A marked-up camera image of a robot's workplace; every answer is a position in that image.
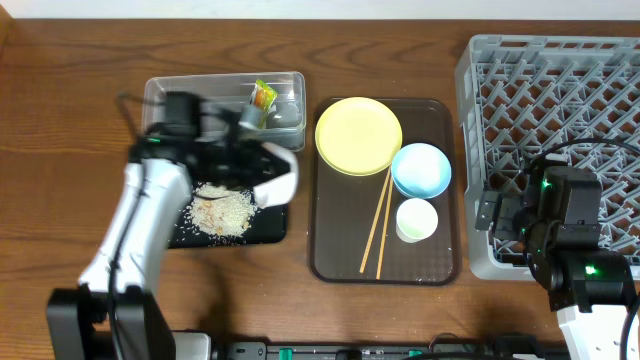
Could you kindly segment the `rice food waste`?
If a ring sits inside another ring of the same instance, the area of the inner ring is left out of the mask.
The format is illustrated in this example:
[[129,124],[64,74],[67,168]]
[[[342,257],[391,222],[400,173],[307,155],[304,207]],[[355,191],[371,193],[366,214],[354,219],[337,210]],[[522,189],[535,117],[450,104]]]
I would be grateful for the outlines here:
[[194,197],[183,210],[183,230],[213,239],[241,237],[259,212],[248,190],[232,191],[224,186],[199,183]]

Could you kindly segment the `white bowl with food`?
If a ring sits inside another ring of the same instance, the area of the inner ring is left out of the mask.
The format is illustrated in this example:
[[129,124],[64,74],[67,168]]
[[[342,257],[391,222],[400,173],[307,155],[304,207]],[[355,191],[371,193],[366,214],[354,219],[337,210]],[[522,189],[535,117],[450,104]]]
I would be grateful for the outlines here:
[[255,203],[263,209],[286,205],[294,198],[299,182],[299,164],[296,155],[289,149],[274,143],[266,142],[262,147],[268,155],[274,155],[276,160],[282,160],[289,168],[282,175],[277,175],[253,188]]

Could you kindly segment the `green orange snack wrapper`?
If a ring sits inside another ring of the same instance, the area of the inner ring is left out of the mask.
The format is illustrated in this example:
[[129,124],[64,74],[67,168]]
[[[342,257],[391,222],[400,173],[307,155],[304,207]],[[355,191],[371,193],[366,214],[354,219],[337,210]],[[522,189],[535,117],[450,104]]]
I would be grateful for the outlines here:
[[267,116],[272,111],[277,97],[278,92],[265,81],[258,79],[255,82],[254,90],[250,98],[250,105],[259,111],[259,117],[256,122],[257,128],[266,127]]

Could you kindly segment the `light blue bowl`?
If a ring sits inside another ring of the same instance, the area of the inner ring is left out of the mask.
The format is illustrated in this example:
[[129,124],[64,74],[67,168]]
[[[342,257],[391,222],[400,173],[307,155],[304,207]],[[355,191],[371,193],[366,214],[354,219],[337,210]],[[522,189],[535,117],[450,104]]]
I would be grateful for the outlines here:
[[452,165],[445,153],[426,143],[402,147],[391,163],[394,185],[407,198],[431,199],[443,194],[452,175]]

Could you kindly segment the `white cup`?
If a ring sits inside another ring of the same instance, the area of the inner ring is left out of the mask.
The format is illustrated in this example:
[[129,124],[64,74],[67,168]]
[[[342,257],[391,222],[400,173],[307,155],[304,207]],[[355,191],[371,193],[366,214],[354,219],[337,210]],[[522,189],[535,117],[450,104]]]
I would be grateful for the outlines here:
[[417,243],[431,237],[438,227],[435,207],[424,199],[411,198],[400,204],[396,212],[396,234],[406,243]]

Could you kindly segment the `wooden chopstick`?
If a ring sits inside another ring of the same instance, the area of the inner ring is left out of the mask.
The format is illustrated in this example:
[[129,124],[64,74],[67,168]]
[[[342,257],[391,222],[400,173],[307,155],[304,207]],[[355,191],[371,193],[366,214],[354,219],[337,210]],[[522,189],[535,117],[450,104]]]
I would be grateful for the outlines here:
[[380,280],[381,279],[381,272],[382,272],[382,266],[383,266],[383,261],[384,261],[385,245],[386,245],[387,232],[388,232],[390,207],[391,207],[391,200],[392,200],[392,193],[393,193],[393,190],[392,190],[393,181],[391,179],[391,170],[390,170],[390,168],[388,169],[387,176],[386,176],[386,185],[387,185],[387,187],[386,187],[385,211],[384,211],[383,226],[382,226],[382,232],[381,232],[379,256],[378,256],[378,262],[377,262],[377,268],[376,268],[376,280]]
[[371,246],[372,246],[372,243],[373,243],[373,238],[374,238],[374,235],[375,235],[375,231],[376,231],[377,224],[378,224],[378,221],[379,221],[380,213],[381,213],[381,210],[382,210],[382,205],[385,202],[384,199],[385,199],[385,196],[386,196],[386,193],[387,193],[387,189],[388,189],[388,186],[389,186],[389,182],[390,182],[390,174],[391,174],[391,170],[390,170],[390,167],[389,167],[389,168],[387,168],[387,172],[386,172],[386,175],[385,175],[385,178],[384,178],[383,186],[382,186],[382,189],[381,189],[381,192],[380,192],[380,196],[379,196],[379,199],[378,199],[378,202],[377,202],[376,210],[375,210],[374,217],[373,217],[373,220],[372,220],[372,223],[371,223],[371,227],[370,227],[370,231],[369,231],[369,234],[368,234],[366,246],[365,246],[364,253],[363,253],[363,256],[362,256],[361,264],[360,264],[360,267],[359,267],[359,273],[361,273],[361,274],[363,274],[365,272],[365,269],[366,269],[368,257],[369,257]]

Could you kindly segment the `yellow plate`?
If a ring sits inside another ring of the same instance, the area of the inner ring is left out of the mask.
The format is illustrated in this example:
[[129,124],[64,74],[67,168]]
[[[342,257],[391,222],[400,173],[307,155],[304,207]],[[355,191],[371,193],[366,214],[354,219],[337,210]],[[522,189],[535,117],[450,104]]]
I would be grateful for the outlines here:
[[381,101],[349,97],[329,105],[320,115],[315,144],[334,170],[369,176],[387,168],[403,142],[398,117]]

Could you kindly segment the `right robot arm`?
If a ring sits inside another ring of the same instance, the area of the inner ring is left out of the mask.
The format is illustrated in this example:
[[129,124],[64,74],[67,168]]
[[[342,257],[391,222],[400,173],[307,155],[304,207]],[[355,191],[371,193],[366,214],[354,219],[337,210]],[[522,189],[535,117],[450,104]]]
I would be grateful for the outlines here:
[[485,189],[475,227],[523,244],[571,358],[636,359],[639,294],[624,256],[599,245],[601,192],[595,174],[546,163],[521,194]]

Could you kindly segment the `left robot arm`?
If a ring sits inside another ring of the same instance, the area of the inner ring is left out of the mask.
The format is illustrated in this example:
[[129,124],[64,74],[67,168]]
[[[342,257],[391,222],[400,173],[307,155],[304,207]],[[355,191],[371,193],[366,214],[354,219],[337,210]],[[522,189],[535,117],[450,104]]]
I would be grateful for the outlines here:
[[[203,98],[169,91],[158,106],[164,119],[139,130],[125,186],[104,240],[74,288],[55,289],[47,303],[49,334],[58,359],[221,359],[223,348],[202,331],[170,329],[155,292],[164,253],[180,211],[207,182],[252,192],[261,208],[289,203],[299,164],[289,149],[246,137],[241,114],[208,113]],[[226,123],[206,139],[202,121]]]

